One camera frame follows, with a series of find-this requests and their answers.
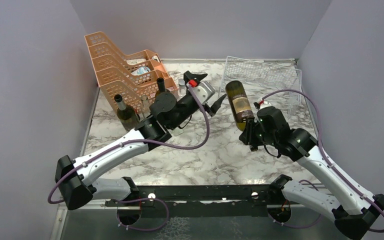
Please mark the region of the dark labelled wine bottle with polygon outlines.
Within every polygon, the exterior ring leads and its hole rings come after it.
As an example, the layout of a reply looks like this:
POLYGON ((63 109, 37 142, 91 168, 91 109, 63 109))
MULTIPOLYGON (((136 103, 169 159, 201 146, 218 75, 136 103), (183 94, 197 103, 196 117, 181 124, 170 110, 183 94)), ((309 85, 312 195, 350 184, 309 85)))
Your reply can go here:
POLYGON ((236 127, 244 131, 247 120, 254 117, 244 86, 239 80, 233 80, 225 86, 225 91, 236 127))

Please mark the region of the clear square glass bottle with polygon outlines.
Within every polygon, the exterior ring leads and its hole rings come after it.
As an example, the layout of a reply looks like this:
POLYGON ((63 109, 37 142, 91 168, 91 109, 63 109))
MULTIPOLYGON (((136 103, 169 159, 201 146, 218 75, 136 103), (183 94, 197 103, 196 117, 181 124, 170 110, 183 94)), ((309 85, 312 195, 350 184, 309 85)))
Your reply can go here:
POLYGON ((173 136, 179 136, 179 135, 181 135, 183 132, 184 132, 184 131, 183 131, 182 129, 180 129, 180 128, 175 128, 174 130, 171 131, 171 134, 172 134, 173 136))

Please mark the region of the clear tall glass bottle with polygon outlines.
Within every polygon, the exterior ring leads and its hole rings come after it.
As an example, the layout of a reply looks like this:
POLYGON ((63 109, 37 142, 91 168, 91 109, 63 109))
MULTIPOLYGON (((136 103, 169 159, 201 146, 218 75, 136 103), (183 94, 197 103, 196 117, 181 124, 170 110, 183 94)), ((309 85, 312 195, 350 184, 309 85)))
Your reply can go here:
POLYGON ((140 100, 141 100, 142 116, 145 119, 146 117, 148 117, 151 114, 151 111, 150 111, 150 105, 151 104, 150 104, 150 101, 149 101, 149 98, 147 95, 142 95, 140 97, 140 100))

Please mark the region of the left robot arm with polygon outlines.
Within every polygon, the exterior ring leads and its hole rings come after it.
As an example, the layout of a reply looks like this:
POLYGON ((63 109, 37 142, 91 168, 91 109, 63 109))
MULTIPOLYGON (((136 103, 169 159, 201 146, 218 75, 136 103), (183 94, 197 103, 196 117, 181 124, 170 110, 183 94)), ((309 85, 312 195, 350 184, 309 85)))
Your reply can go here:
POLYGON ((186 71, 183 74, 186 94, 181 99, 171 92, 160 93, 149 107, 150 115, 126 135, 90 154, 75 159, 67 155, 61 157, 57 161, 55 186, 47 197, 48 203, 65 203, 68 210, 77 210, 92 200, 114 199, 127 206, 135 203, 139 191, 130 177, 114 180, 102 179, 101 176, 121 163, 159 146, 187 151, 202 147, 210 136, 208 117, 216 114, 226 97, 222 95, 212 106, 208 106, 208 100, 216 91, 204 80, 206 76, 205 73, 186 71), (204 117, 204 140, 195 146, 168 143, 172 137, 170 131, 178 128, 196 111, 201 111, 204 117))

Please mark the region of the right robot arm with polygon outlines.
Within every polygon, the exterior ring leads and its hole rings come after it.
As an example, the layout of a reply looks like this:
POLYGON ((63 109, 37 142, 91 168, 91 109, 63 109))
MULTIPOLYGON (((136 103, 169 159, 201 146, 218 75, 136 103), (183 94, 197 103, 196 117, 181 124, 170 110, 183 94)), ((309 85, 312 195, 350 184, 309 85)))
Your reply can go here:
POLYGON ((286 156, 311 172, 329 191, 327 195, 307 187, 287 175, 280 175, 270 185, 269 199, 299 203, 334 222, 351 240, 361 240, 384 210, 384 195, 374 194, 358 184, 332 160, 305 129, 290 128, 283 113, 273 107, 260 108, 256 116, 242 120, 244 130, 239 140, 251 151, 259 146, 275 147, 277 156, 286 156))

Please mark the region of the clear round bottle silver cap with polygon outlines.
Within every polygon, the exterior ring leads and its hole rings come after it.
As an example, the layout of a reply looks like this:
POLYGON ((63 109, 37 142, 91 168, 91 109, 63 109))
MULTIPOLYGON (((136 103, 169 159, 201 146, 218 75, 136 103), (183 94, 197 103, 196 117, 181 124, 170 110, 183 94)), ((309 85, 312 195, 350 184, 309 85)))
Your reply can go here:
POLYGON ((182 98, 186 95, 186 93, 187 93, 186 82, 184 79, 179 78, 178 79, 178 96, 182 98))

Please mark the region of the green wine bottle black cap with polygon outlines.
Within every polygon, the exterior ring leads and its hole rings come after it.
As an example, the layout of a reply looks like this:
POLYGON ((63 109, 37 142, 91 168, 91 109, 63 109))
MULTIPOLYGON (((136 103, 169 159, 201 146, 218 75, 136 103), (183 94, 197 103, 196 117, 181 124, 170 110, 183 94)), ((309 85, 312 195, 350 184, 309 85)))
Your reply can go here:
POLYGON ((170 90, 168 90, 165 86, 165 79, 164 78, 162 78, 162 77, 157 78, 156 84, 157 84, 157 91, 155 92, 155 98, 161 94, 170 92, 170 90))

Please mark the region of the blue white packet in rack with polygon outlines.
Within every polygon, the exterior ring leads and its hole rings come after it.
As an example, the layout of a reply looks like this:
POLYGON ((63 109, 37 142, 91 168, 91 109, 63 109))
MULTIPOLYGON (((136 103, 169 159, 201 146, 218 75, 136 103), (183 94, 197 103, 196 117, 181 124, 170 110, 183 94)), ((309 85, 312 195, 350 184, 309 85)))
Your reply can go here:
POLYGON ((131 74, 134 76, 139 76, 139 75, 149 73, 150 71, 151 71, 151 69, 149 67, 141 66, 141 67, 137 68, 136 70, 132 71, 131 74))

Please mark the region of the orange plastic file rack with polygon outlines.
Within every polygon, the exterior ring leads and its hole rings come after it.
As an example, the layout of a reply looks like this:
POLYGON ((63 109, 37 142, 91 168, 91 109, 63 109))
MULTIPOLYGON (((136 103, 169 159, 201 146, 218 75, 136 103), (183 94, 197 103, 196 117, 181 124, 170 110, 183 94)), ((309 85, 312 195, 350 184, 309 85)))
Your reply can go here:
POLYGON ((169 76, 160 56, 145 49, 132 54, 123 53, 115 43, 102 31, 87 34, 84 37, 97 84, 113 110, 117 109, 114 100, 120 94, 124 101, 142 113, 141 96, 146 95, 150 103, 155 100, 158 90, 157 78, 164 78, 165 87, 175 96, 178 95, 178 85, 169 76), (126 60, 145 58, 147 61, 130 65, 126 60), (139 67, 146 66, 150 72, 142 75, 132 75, 139 67))

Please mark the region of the green wine bottle silver neck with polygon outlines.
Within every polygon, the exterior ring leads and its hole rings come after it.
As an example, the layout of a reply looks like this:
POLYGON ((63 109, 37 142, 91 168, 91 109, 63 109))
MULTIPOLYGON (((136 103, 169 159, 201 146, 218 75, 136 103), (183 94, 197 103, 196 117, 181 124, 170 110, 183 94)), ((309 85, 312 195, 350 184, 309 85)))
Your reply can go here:
POLYGON ((121 94, 116 94, 114 101, 117 105, 116 116, 122 126, 127 132, 133 130, 140 122, 136 110, 131 105, 125 103, 121 94))

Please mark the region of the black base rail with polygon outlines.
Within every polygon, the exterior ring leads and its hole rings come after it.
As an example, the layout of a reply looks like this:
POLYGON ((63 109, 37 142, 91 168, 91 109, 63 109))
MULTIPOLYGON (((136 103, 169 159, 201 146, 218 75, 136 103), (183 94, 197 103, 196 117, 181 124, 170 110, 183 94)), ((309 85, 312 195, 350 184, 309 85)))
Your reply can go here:
POLYGON ((267 217, 267 208, 279 208, 286 199, 268 184, 247 185, 140 185, 134 203, 107 200, 121 216, 142 218, 267 217))

